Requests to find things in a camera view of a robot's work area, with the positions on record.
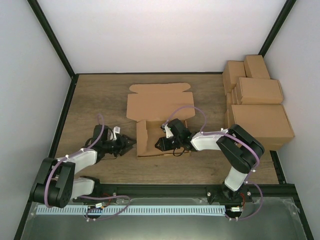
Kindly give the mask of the brown cardboard box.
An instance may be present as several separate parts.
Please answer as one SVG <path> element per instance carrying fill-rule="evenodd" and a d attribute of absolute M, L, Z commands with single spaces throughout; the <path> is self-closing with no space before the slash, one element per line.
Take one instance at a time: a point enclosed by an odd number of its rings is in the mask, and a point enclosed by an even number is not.
<path fill-rule="evenodd" d="M 138 158 L 179 155 L 183 149 L 161 151 L 155 148 L 166 134 L 161 125 L 174 111 L 193 106 L 193 93 L 188 83 L 133 84 L 127 96 L 126 117 L 136 121 L 136 154 Z"/>

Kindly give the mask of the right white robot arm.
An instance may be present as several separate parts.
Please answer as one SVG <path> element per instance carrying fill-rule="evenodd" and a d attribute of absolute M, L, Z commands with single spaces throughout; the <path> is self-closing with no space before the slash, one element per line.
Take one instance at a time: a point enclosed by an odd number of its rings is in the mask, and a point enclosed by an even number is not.
<path fill-rule="evenodd" d="M 191 132 L 179 119 L 161 126 L 165 133 L 154 144 L 162 152 L 183 149 L 185 152 L 221 151 L 231 165 L 221 194 L 229 202 L 240 196 L 240 190 L 251 172 L 254 172 L 265 152 L 263 145 L 238 124 L 212 132 Z"/>

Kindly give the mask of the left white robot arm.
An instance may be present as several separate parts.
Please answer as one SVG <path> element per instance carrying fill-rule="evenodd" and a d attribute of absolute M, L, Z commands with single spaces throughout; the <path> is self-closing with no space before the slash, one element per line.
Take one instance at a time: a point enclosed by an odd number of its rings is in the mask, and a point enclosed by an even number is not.
<path fill-rule="evenodd" d="M 30 199 L 48 208 L 64 208 L 70 200 L 81 196 L 97 202 L 102 196 L 102 189 L 95 185 L 97 181 L 90 177 L 75 179 L 75 174 L 97 164 L 105 155 L 123 156 L 136 143 L 136 139 L 121 134 L 118 126 L 96 125 L 92 137 L 80 150 L 42 161 L 30 190 Z"/>

